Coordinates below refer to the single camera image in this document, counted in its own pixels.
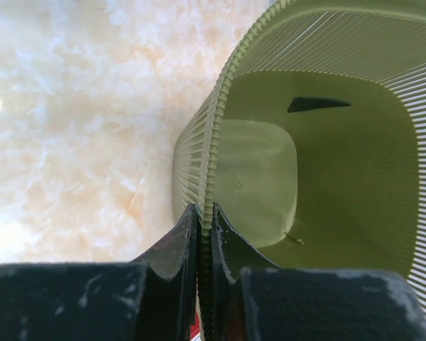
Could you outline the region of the olive green plastic trash bin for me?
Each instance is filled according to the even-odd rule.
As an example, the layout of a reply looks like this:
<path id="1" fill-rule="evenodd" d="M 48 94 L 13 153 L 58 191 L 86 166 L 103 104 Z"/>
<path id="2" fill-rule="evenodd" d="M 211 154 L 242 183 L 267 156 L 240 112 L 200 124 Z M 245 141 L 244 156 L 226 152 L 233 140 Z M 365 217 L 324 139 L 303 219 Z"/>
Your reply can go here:
<path id="1" fill-rule="evenodd" d="M 182 130 L 172 206 L 285 268 L 404 276 L 426 318 L 426 1 L 275 1 Z"/>

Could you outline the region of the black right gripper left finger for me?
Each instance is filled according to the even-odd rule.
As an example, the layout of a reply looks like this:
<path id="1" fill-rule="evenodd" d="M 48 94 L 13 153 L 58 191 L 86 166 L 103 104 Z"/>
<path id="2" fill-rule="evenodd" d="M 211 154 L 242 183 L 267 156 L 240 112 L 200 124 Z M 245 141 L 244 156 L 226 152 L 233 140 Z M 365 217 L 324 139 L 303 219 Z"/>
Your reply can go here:
<path id="1" fill-rule="evenodd" d="M 198 229 L 188 205 L 133 261 L 0 265 L 0 340 L 188 340 Z"/>

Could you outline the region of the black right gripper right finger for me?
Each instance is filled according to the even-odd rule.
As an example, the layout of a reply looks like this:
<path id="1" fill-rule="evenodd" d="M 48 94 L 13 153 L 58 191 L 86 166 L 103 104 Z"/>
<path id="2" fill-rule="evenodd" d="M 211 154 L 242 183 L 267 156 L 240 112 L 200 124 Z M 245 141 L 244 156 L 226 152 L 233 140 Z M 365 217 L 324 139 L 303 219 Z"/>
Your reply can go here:
<path id="1" fill-rule="evenodd" d="M 398 274 L 282 269 L 218 205 L 211 236 L 215 340 L 426 340 L 426 317 Z"/>

